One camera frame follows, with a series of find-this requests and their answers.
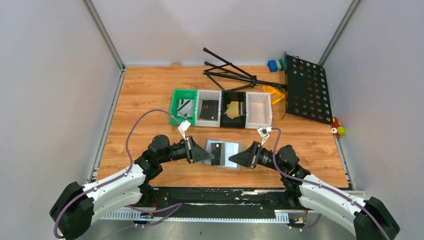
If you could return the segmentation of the black credit card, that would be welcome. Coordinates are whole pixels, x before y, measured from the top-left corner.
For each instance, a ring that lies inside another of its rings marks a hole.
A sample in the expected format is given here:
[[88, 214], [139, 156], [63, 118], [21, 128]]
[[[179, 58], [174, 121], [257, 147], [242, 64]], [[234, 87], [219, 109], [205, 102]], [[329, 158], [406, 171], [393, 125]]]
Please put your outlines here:
[[210, 144], [210, 153], [213, 158], [210, 160], [211, 166], [225, 165], [225, 144], [222, 142], [213, 142]]

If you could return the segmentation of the grey card holder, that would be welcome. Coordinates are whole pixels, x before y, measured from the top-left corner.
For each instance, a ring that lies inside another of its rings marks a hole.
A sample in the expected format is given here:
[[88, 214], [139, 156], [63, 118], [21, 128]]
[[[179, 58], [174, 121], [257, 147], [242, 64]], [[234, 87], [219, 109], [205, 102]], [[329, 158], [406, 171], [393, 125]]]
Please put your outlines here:
[[242, 151], [242, 144], [233, 141], [221, 141], [216, 139], [207, 138], [205, 141], [205, 149], [211, 153], [214, 158], [205, 160], [204, 165], [216, 168], [240, 170], [240, 166], [229, 160], [229, 158]]

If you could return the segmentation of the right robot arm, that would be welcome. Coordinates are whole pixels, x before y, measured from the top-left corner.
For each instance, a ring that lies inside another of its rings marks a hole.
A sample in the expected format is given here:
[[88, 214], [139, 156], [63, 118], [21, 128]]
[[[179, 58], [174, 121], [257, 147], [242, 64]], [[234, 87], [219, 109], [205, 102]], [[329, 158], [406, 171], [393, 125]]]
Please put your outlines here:
[[292, 145], [278, 148], [276, 141], [272, 150], [263, 147], [270, 132], [277, 131], [277, 137], [281, 137], [280, 128], [260, 127], [257, 131], [262, 142], [254, 141], [229, 160], [249, 169], [260, 165], [278, 171], [290, 208], [312, 209], [344, 227], [358, 240], [394, 240], [400, 233], [399, 224], [380, 199], [355, 196], [319, 179], [300, 165]]

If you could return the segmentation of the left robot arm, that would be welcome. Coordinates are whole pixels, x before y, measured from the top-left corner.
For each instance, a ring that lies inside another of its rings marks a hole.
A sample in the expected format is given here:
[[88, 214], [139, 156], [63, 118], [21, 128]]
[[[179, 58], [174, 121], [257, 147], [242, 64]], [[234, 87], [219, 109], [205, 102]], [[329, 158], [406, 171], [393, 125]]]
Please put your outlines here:
[[213, 159], [214, 155], [191, 135], [185, 135], [189, 126], [187, 121], [180, 124], [182, 139], [177, 143], [170, 143], [166, 135], [156, 135], [141, 156], [113, 175], [84, 185], [76, 181], [68, 184], [49, 212], [55, 237], [75, 240], [111, 212], [137, 203], [149, 206], [153, 201], [149, 182], [163, 171], [162, 163], [187, 160], [194, 164]]

